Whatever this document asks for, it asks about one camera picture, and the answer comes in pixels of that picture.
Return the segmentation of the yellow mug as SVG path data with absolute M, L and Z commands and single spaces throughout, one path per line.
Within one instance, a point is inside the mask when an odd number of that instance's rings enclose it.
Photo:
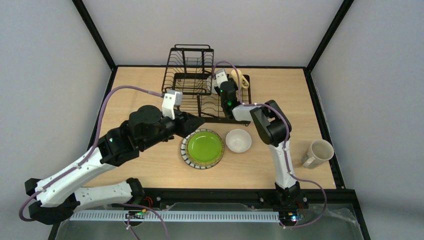
M 249 89 L 250 83 L 239 69 L 233 69 L 230 72 L 230 77 L 234 80 L 237 87 L 240 89 Z

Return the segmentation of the plain white bowl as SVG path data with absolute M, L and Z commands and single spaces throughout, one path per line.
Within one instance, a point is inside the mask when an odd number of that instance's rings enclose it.
M 244 153 L 251 148 L 252 137 L 243 129 L 233 129 L 227 133 L 225 144 L 234 153 Z

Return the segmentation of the teal patterned white bowl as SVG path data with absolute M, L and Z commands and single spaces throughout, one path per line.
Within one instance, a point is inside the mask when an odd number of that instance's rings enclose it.
M 206 87 L 211 92 L 212 95 L 218 94 L 218 92 L 217 92 L 217 90 L 219 90 L 218 83 L 217 83 L 217 80 L 214 79 L 213 75 L 210 75 L 206 79 Z

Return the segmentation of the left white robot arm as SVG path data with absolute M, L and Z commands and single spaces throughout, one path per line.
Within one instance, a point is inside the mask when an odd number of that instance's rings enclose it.
M 142 200 L 145 191 L 137 178 L 100 187 L 88 187 L 87 183 L 138 158 L 141 152 L 158 143 L 174 136 L 187 137 L 204 122 L 201 117 L 184 111 L 175 110 L 174 116 L 163 116 L 153 105 L 140 107 L 60 172 L 45 179 L 27 180 L 25 190 L 30 197 L 24 204 L 29 211 L 27 220 L 54 225 L 81 210 Z

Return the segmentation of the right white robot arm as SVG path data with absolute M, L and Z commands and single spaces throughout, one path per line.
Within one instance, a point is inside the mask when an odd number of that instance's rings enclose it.
M 275 169 L 276 193 L 272 201 L 283 208 L 296 207 L 301 188 L 294 177 L 290 156 L 292 127 L 279 105 L 275 100 L 253 104 L 238 101 L 237 85 L 230 80 L 220 83 L 215 89 L 220 96 L 225 117 L 253 123 L 260 139 L 268 146 Z

